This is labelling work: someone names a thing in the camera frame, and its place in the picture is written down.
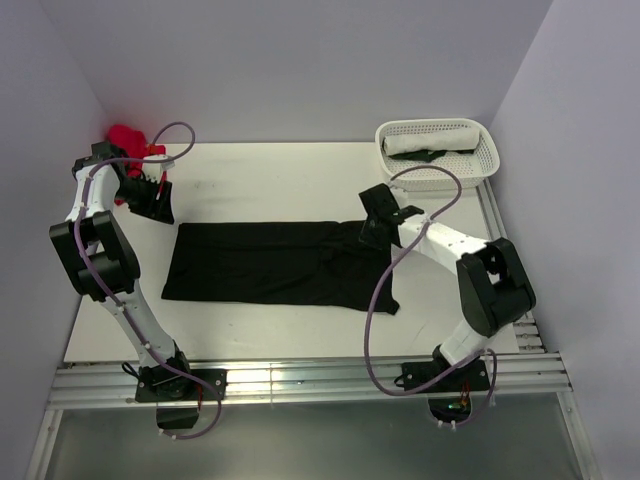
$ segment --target white towel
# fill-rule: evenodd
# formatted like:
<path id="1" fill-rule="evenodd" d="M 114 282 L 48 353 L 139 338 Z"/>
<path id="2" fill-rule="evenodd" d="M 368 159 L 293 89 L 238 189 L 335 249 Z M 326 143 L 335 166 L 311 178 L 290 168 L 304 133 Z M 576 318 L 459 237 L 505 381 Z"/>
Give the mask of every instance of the white towel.
<path id="1" fill-rule="evenodd" d="M 433 133 L 389 135 L 384 139 L 384 151 L 391 156 L 419 150 L 474 150 L 479 142 L 478 127 L 456 128 Z"/>

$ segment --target metal base plate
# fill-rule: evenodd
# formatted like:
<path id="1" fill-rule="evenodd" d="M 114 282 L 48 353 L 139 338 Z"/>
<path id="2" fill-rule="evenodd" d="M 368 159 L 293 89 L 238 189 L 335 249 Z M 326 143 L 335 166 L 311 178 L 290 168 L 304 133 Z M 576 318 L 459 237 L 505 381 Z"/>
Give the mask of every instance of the metal base plate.
<path id="1" fill-rule="evenodd" d="M 440 365 L 435 361 L 403 363 L 402 386 L 405 391 L 411 390 L 424 385 L 441 373 Z M 422 393 L 451 393 L 456 395 L 459 394 L 466 382 L 468 382 L 469 391 L 471 392 L 489 390 L 489 375 L 484 361 L 478 359 L 471 362 Z"/>
<path id="2" fill-rule="evenodd" d="M 227 388 L 227 371 L 226 370 L 219 369 L 219 368 L 194 369 L 191 371 L 191 374 L 207 382 L 217 392 L 217 395 L 214 395 L 213 392 L 210 392 L 208 389 L 203 388 L 202 389 L 203 401 L 207 402 L 207 401 L 216 401 L 218 399 L 220 400 L 224 399 L 225 390 Z M 198 390 L 194 388 L 193 392 L 191 392 L 191 395 L 188 395 L 187 397 L 183 398 L 177 403 L 197 402 L 199 399 L 199 395 L 200 393 L 198 392 Z M 149 390 L 146 387 L 140 388 L 139 385 L 136 388 L 135 400 L 137 403 L 158 403 L 158 402 L 166 402 L 166 401 L 176 402 L 176 400 L 174 399 L 160 398 L 153 391 Z"/>

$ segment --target folded clothing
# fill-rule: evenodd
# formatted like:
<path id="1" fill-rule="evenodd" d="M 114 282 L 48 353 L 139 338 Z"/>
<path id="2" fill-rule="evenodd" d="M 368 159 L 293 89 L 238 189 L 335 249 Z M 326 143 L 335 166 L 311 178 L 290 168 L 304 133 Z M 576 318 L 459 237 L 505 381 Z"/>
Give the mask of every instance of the folded clothing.
<path id="1" fill-rule="evenodd" d="M 362 244 L 363 224 L 183 223 L 162 298 L 366 311 L 391 252 Z M 390 275 L 376 312 L 398 311 L 392 281 Z"/>
<path id="2" fill-rule="evenodd" d="M 433 133 L 388 135 L 384 139 L 384 151 L 388 156 L 420 150 L 473 150 L 480 142 L 478 127 L 456 128 Z"/>

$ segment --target black mount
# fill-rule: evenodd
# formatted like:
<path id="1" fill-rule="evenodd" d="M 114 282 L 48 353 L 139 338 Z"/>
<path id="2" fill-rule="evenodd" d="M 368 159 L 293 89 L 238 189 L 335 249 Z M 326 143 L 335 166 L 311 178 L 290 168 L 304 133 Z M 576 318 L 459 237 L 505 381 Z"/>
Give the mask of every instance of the black mount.
<path id="1" fill-rule="evenodd" d="M 433 360 L 430 362 L 406 362 L 401 365 L 402 375 L 395 380 L 398 387 L 405 391 L 424 385 L 432 378 L 437 377 L 447 368 L 449 362 L 440 353 L 440 347 L 433 351 Z M 421 393 L 458 393 L 468 382 L 469 390 L 481 392 L 489 390 L 489 376 L 484 361 L 476 359 L 473 362 L 458 368 L 447 375 L 438 383 Z"/>
<path id="2" fill-rule="evenodd" d="M 176 357 L 169 359 L 167 363 L 204 380 L 214 388 L 217 394 L 213 394 L 206 388 L 199 388 L 191 380 L 174 375 L 158 365 L 140 370 L 136 402 L 198 402 L 224 399 L 227 387 L 226 370 L 195 369 L 191 371 L 182 352 L 177 352 Z M 198 407 L 158 407 L 156 424 L 163 430 L 190 429 L 193 428 L 199 416 Z"/>
<path id="3" fill-rule="evenodd" d="M 111 158 L 123 157 L 128 157 L 127 152 L 110 142 L 94 143 L 91 145 L 91 156 L 76 160 L 71 172 L 75 177 L 76 173 L 83 168 Z M 173 225 L 175 220 L 171 211 L 171 189 L 173 187 L 171 182 L 158 183 L 147 180 L 143 176 L 129 177 L 127 167 L 123 162 L 112 163 L 109 166 L 116 172 L 118 180 L 120 180 L 116 200 L 126 202 L 131 213 Z"/>
<path id="4" fill-rule="evenodd" d="M 518 252 L 506 238 L 487 242 L 456 262 L 462 313 L 471 328 L 492 337 L 536 305 Z"/>
<path id="5" fill-rule="evenodd" d="M 104 302 L 106 294 L 78 253 L 73 223 L 52 226 L 49 228 L 49 237 L 76 292 L 89 295 L 96 302 Z M 94 253 L 89 258 L 113 293 L 132 293 L 135 281 L 140 278 L 140 264 L 111 212 L 100 212 L 85 218 L 80 223 L 80 237 L 85 248 L 91 243 L 102 243 L 104 251 Z"/>
<path id="6" fill-rule="evenodd" d="M 365 245 L 386 250 L 391 244 L 400 246 L 398 225 L 424 210 L 410 205 L 400 208 L 387 185 L 381 183 L 360 193 L 360 200 L 367 212 L 367 219 L 360 232 L 360 241 Z"/>

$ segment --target cable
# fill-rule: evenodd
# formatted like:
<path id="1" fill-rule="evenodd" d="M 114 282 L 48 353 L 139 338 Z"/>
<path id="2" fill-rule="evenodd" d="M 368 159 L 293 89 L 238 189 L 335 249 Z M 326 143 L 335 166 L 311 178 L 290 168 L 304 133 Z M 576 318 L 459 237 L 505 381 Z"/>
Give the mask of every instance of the cable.
<path id="1" fill-rule="evenodd" d="M 437 170 L 439 172 L 442 172 L 442 173 L 448 175 L 454 181 L 454 183 L 456 184 L 457 192 L 456 192 L 456 195 L 453 197 L 453 199 L 451 201 L 449 201 L 445 206 L 443 206 L 440 209 L 436 210 L 436 212 L 433 215 L 431 215 L 431 217 L 429 217 L 427 222 L 424 224 L 424 226 L 420 230 L 420 233 L 418 233 L 418 236 L 416 237 L 416 239 L 413 242 L 411 242 L 406 248 L 402 249 L 400 251 L 400 253 L 398 254 L 398 256 L 391 262 L 391 264 L 387 267 L 387 269 L 384 271 L 384 273 L 382 274 L 382 276 L 378 280 L 378 283 L 376 284 L 376 288 L 373 290 L 373 295 L 371 296 L 371 301 L 369 302 L 369 308 L 367 310 L 367 319 L 366 319 L 365 327 L 364 327 L 364 363 L 365 363 L 365 366 L 367 368 L 367 373 L 369 375 L 369 378 L 371 379 L 373 384 L 376 386 L 376 388 L 378 390 L 380 390 L 382 393 L 384 393 L 386 395 L 389 395 L 389 396 L 392 396 L 392 397 L 406 397 L 406 396 L 410 396 L 410 395 L 415 395 L 417 393 L 422 393 L 422 392 L 426 391 L 427 389 L 431 388 L 433 385 L 438 383 L 443 378 L 445 378 L 447 375 L 453 373 L 458 368 L 469 364 L 470 362 L 472 362 L 473 360 L 475 360 L 476 358 L 478 358 L 480 355 L 483 354 L 482 350 L 474 352 L 471 355 L 468 355 L 467 357 L 463 358 L 459 362 L 451 365 L 444 372 L 442 372 L 440 375 L 432 378 L 427 383 L 425 383 L 423 385 L 420 385 L 419 387 L 412 388 L 411 390 L 407 390 L 407 391 L 389 390 L 388 388 L 386 388 L 384 385 L 382 385 L 380 383 L 380 381 L 376 378 L 375 373 L 373 371 L 373 365 L 371 364 L 371 352 L 370 352 L 371 324 L 373 322 L 373 313 L 374 313 L 374 310 L 375 310 L 376 303 L 378 302 L 378 297 L 380 295 L 380 291 L 382 290 L 382 286 L 386 282 L 387 277 L 389 277 L 389 275 L 391 275 L 391 272 L 393 272 L 393 269 L 395 267 L 397 267 L 398 264 L 409 254 L 409 252 L 411 250 L 413 250 L 415 248 L 415 246 L 418 245 L 424 239 L 424 237 L 427 235 L 427 231 L 429 230 L 429 227 L 431 226 L 433 221 L 437 217 L 442 215 L 444 212 L 446 212 L 449 208 L 454 206 L 458 202 L 458 200 L 460 200 L 460 197 L 462 196 L 462 184 L 460 183 L 460 180 L 458 179 L 458 177 L 456 177 L 449 170 L 447 170 L 445 168 L 442 168 L 442 167 L 439 167 L 437 165 L 418 165 L 418 166 L 415 166 L 415 167 L 407 168 L 407 169 L 402 170 L 401 172 L 396 173 L 395 175 L 393 175 L 389 179 L 389 183 L 393 182 L 399 176 L 404 175 L 405 173 L 413 172 L 414 170 Z M 493 393 L 495 391 L 497 371 L 498 371 L 498 357 L 496 356 L 496 353 L 493 350 L 491 350 L 490 348 L 487 348 L 486 352 L 489 353 L 491 355 L 491 357 L 493 358 L 493 372 L 492 372 L 491 385 L 489 387 L 489 391 L 487 392 L 487 396 L 486 396 L 484 402 L 476 410 L 476 413 L 474 413 L 473 415 L 469 416 L 469 418 L 467 420 L 464 420 L 464 421 L 462 421 L 460 423 L 457 423 L 456 424 L 457 426 L 461 426 L 461 425 L 464 425 L 466 423 L 469 423 L 470 421 L 475 419 L 479 414 L 481 414 L 482 411 L 484 411 L 486 409 L 486 407 L 488 406 L 488 404 L 489 404 L 489 402 L 491 400 L 491 397 L 492 397 L 492 395 L 493 395 Z"/>
<path id="2" fill-rule="evenodd" d="M 178 158 L 184 157 L 187 153 L 189 153 L 189 151 L 193 148 L 193 145 L 196 142 L 196 132 L 193 130 L 191 125 L 189 125 L 188 123 L 185 123 L 185 122 L 171 122 L 170 124 L 164 126 L 158 132 L 158 134 L 154 137 L 152 143 L 155 144 L 158 141 L 158 138 L 160 137 L 160 135 L 162 135 L 169 128 L 171 128 L 173 126 L 176 126 L 176 125 L 181 125 L 183 127 L 186 127 L 189 130 L 189 132 L 191 133 L 191 140 L 189 142 L 189 145 L 182 152 L 178 153 L 177 155 L 174 155 L 173 157 L 169 157 L 169 158 L 162 159 L 162 160 L 144 160 L 144 159 L 141 160 L 139 158 L 127 158 L 127 157 L 110 158 L 110 159 L 104 160 L 104 161 L 98 163 L 96 166 L 94 166 L 89 171 L 89 175 L 87 177 L 87 180 L 84 183 L 84 187 L 82 189 L 82 199 L 81 199 L 81 204 L 80 204 L 80 212 L 78 214 L 78 218 L 76 219 L 76 221 L 73 224 L 73 237 L 75 239 L 76 246 L 78 247 L 78 253 L 80 254 L 80 257 L 82 258 L 82 261 L 86 265 L 87 270 L 89 271 L 89 273 L 91 274 L 91 276 L 95 280 L 96 284 L 100 287 L 100 289 L 111 300 L 113 300 L 113 302 L 116 304 L 116 306 L 118 308 L 122 309 L 122 313 L 123 313 L 125 319 L 127 320 L 127 323 L 131 327 L 131 330 L 133 330 L 133 332 L 135 333 L 136 337 L 138 338 L 140 343 L 145 346 L 145 348 L 146 348 L 146 345 L 149 345 L 148 340 L 144 337 L 144 335 L 140 331 L 140 328 L 136 324 L 135 320 L 129 314 L 129 311 L 127 310 L 126 305 L 123 302 L 121 302 L 120 299 L 118 299 L 118 297 L 116 297 L 116 295 L 113 293 L 113 291 L 108 287 L 108 285 L 100 277 L 100 274 L 98 273 L 98 270 L 93 265 L 93 262 L 91 262 L 91 259 L 89 258 L 89 255 L 85 251 L 85 247 L 84 247 L 84 244 L 82 242 L 82 237 L 80 236 L 80 223 L 85 218 L 86 210 L 88 209 L 87 203 L 88 203 L 88 200 L 89 200 L 89 189 L 91 187 L 91 182 L 93 181 L 94 175 L 101 168 L 103 168 L 103 167 L 105 167 L 107 165 L 111 165 L 112 163 L 118 163 L 118 162 L 139 162 L 139 163 L 167 163 L 167 162 L 173 162 L 173 161 L 177 160 Z M 220 419 L 220 414 L 222 413 L 222 401 L 221 401 L 220 395 L 218 394 L 216 389 L 213 388 L 212 385 L 210 385 L 209 383 L 207 383 L 206 381 L 204 381 L 204 380 L 202 380 L 202 379 L 200 379 L 198 377 L 195 377 L 195 376 L 193 376 L 193 375 L 191 375 L 189 373 L 183 372 L 182 370 L 178 370 L 177 368 L 173 368 L 172 366 L 167 365 L 162 360 L 162 358 L 160 358 L 160 356 L 157 354 L 157 352 L 155 352 L 153 350 L 153 347 L 148 348 L 147 352 L 149 352 L 149 356 L 151 358 L 153 358 L 153 360 L 155 360 L 155 362 L 158 365 L 160 365 L 162 368 L 164 368 L 165 370 L 168 370 L 169 372 L 173 373 L 174 375 L 179 375 L 181 377 L 187 378 L 187 379 L 191 380 L 192 382 L 195 382 L 195 383 L 197 383 L 199 385 L 202 385 L 202 387 L 204 387 L 207 390 L 209 390 L 211 393 L 213 393 L 214 398 L 216 399 L 216 401 L 218 403 L 218 409 L 217 409 L 217 412 L 216 412 L 216 415 L 215 415 L 214 419 L 211 421 L 211 423 L 209 423 L 209 425 L 207 425 L 205 428 L 203 428 L 199 432 L 192 433 L 192 434 L 189 434 L 189 435 L 176 435 L 176 434 L 174 434 L 172 432 L 169 432 L 169 431 L 166 431 L 166 430 L 162 430 L 162 433 L 164 435 L 167 435 L 167 436 L 173 438 L 173 439 L 189 440 L 189 439 L 192 439 L 192 438 L 201 437 L 202 435 L 207 433 L 209 430 L 211 430 L 216 425 L 216 423 L 218 423 L 218 420 Z"/>

